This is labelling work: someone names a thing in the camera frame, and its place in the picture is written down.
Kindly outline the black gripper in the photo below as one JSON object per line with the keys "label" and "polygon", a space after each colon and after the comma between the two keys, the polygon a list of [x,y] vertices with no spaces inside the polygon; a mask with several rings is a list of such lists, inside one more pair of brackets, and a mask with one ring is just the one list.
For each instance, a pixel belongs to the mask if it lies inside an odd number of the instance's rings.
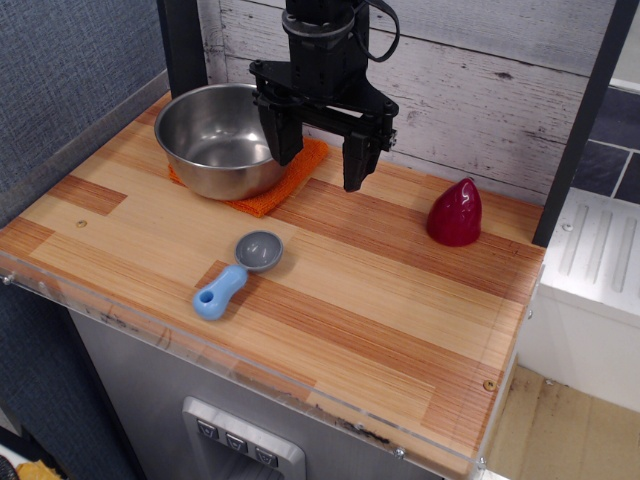
{"label": "black gripper", "polygon": [[287,166],[303,149],[302,126],[344,137],[344,189],[355,192],[396,141],[398,105],[367,79],[367,51],[349,34],[330,46],[292,38],[288,61],[255,60],[254,93],[272,158]]}

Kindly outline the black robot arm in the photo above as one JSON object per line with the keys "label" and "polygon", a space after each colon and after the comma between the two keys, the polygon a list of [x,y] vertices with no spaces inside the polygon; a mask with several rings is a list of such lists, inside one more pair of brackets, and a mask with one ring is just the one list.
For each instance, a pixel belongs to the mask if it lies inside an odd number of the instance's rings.
{"label": "black robot arm", "polygon": [[273,159],[282,166],[294,159],[303,148],[304,125],[339,135],[348,192],[360,189],[396,140],[399,107],[369,82],[367,69],[387,61],[399,42],[380,56],[370,52],[371,9],[398,19],[384,1],[289,1],[282,14],[288,60],[256,60],[249,67]]}

